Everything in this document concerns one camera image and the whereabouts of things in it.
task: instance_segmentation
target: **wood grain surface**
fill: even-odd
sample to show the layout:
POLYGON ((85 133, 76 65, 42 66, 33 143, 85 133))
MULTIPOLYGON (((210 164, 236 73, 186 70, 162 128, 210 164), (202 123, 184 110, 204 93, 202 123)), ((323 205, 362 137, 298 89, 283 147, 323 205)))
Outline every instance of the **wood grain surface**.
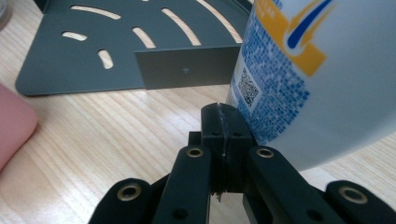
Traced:
MULTIPOLYGON (((14 0, 0 31, 0 82, 14 92, 41 18, 33 0, 14 0)), ((168 174, 188 133, 200 131, 201 107, 223 103, 227 92, 228 86, 209 86, 23 97, 39 122, 0 172, 0 223, 87 223, 116 182, 153 183, 168 174)), ((320 189, 351 180, 396 209, 395 159, 392 135, 302 175, 320 189)), ((241 199, 212 198, 210 223, 248 223, 241 199)))

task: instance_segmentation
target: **pink object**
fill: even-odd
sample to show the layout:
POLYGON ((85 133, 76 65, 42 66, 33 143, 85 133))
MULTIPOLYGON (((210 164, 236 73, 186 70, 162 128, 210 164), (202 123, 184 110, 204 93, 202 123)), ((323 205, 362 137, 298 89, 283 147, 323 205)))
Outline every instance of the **pink object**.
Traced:
POLYGON ((35 111, 0 84, 0 170, 33 133, 35 111))

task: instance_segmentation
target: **barcode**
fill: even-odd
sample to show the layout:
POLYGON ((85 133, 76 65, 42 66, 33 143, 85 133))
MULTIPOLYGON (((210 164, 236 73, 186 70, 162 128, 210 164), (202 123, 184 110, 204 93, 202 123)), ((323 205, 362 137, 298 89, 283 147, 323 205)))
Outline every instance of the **barcode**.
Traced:
POLYGON ((254 103, 256 96, 259 94, 259 90, 256 87, 256 84, 251 80, 250 76, 247 73, 247 69, 244 68, 242 71, 241 79, 238 83, 238 88, 241 91, 242 96, 244 97, 245 102, 248 107, 251 107, 254 103))

